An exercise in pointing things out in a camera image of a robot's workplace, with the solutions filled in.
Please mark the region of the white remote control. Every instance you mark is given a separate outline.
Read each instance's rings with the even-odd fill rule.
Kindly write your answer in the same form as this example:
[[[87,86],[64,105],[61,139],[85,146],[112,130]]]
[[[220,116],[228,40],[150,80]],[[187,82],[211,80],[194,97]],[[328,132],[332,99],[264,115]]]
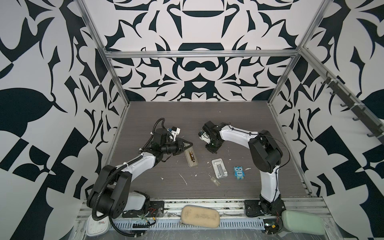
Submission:
[[[185,155],[186,155],[186,159],[189,167],[195,167],[198,165],[198,161],[192,147],[185,150]]]

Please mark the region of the remote battery cover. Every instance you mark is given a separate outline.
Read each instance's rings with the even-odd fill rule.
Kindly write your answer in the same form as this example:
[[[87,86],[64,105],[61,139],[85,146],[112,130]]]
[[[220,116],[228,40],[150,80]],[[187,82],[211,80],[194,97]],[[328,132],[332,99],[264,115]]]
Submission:
[[[215,177],[211,177],[211,181],[217,186],[219,187],[221,184],[220,182],[215,178]]]

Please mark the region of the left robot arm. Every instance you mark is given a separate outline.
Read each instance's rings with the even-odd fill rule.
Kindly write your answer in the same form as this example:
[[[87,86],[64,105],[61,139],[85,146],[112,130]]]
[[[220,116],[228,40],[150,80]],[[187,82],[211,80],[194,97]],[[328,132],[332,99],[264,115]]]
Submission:
[[[164,155],[177,156],[192,146],[193,143],[172,136],[167,129],[157,129],[136,158],[118,166],[104,166],[87,198],[92,219],[115,219],[127,211],[147,213],[150,197],[138,191],[131,192],[132,181],[155,167]]]

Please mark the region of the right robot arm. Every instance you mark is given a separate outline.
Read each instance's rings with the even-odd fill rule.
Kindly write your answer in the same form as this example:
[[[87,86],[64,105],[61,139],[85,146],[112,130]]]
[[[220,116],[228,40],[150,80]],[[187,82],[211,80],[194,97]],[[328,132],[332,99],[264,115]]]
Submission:
[[[206,149],[216,154],[225,141],[250,150],[255,167],[261,175],[261,193],[258,200],[245,200],[245,212],[249,218],[259,216],[281,216],[286,210],[279,190],[279,170],[283,152],[270,132],[251,132],[235,128],[230,124],[204,124],[199,138],[206,142]]]

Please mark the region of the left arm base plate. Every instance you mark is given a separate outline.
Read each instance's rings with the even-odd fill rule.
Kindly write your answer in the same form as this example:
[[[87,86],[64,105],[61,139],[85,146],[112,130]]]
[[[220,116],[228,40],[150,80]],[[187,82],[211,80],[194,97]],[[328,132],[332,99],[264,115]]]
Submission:
[[[147,216],[156,216],[159,213],[163,212],[165,207],[164,201],[145,201],[144,205],[139,210],[129,210],[125,211],[122,214],[123,218],[135,218],[139,215]]]

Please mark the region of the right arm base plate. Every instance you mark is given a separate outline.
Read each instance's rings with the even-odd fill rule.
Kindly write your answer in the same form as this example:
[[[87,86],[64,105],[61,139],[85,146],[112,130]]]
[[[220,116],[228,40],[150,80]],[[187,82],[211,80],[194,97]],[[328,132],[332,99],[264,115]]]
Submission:
[[[286,210],[285,203],[282,199],[277,199],[270,203],[267,200],[245,200],[245,213],[249,218],[259,216],[281,216]]]

